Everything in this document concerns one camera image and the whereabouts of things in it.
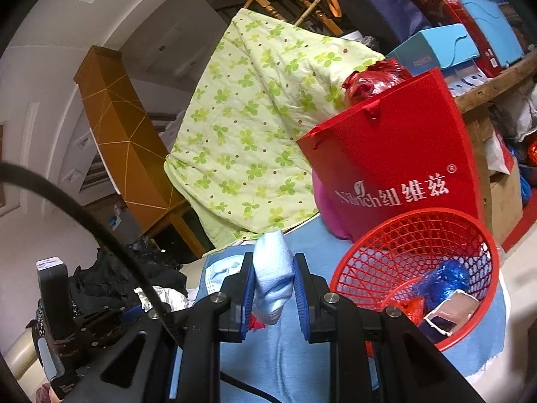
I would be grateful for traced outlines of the person left hand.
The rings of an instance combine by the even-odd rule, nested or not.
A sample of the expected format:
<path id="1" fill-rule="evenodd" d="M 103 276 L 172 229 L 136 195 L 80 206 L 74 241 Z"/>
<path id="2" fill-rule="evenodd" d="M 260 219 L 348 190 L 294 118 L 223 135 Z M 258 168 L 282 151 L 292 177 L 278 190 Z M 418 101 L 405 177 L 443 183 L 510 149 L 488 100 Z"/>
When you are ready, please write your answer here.
<path id="1" fill-rule="evenodd" d="M 62 400 L 55 395 L 54 389 L 51 388 L 49 383 L 43 384 L 36 390 L 36 403 L 61 403 Z"/>

